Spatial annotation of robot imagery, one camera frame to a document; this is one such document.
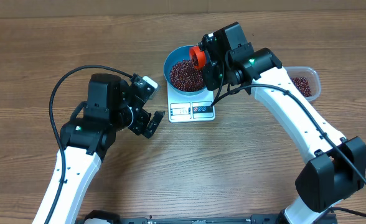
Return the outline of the orange measuring scoop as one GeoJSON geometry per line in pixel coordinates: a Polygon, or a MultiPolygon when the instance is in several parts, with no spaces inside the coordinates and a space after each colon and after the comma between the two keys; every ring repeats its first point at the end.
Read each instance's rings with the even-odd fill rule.
{"type": "Polygon", "coordinates": [[[189,49],[189,56],[194,64],[194,67],[198,70],[201,70],[207,63],[205,52],[201,51],[201,49],[197,45],[189,49]]]}

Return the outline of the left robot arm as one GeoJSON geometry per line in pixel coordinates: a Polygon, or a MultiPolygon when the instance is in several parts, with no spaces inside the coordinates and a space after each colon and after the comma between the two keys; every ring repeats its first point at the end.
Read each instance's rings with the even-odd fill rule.
{"type": "Polygon", "coordinates": [[[128,81],[117,75],[96,73],[81,102],[60,131],[63,150],[34,218],[34,223],[74,223],[90,182],[99,171],[116,133],[125,128],[151,138],[164,112],[143,109],[159,85],[147,76],[128,81]]]}

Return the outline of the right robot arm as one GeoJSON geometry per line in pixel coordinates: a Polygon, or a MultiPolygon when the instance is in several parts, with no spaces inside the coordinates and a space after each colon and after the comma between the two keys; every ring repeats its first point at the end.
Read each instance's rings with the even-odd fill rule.
{"type": "Polygon", "coordinates": [[[277,56],[267,48],[255,51],[234,22],[205,34],[193,56],[205,86],[233,85],[262,103],[298,148],[305,166],[295,181],[298,198],[277,223],[316,223],[335,204],[364,187],[366,145],[347,139],[332,127],[299,92],[277,56]]]}

